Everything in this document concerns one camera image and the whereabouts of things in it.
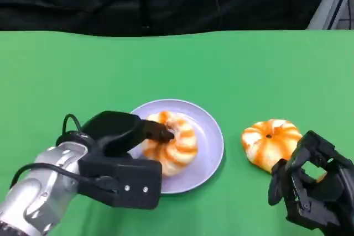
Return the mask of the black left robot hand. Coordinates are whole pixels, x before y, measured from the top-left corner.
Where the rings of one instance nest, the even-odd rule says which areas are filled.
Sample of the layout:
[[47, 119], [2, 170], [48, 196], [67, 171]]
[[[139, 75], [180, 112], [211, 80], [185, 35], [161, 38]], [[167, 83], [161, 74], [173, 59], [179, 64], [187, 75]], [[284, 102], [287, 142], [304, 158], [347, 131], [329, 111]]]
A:
[[120, 157], [146, 139], [168, 143], [174, 138], [166, 125], [140, 118], [136, 114], [103, 111], [82, 126], [104, 156]]

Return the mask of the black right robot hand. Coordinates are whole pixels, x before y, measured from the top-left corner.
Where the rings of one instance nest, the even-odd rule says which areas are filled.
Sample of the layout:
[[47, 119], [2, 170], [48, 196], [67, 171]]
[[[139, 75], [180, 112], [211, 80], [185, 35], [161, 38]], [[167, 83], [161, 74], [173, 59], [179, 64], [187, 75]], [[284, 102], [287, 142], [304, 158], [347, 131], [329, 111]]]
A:
[[287, 221], [324, 235], [353, 235], [353, 162], [329, 141], [308, 131], [271, 174], [268, 203], [284, 201]]

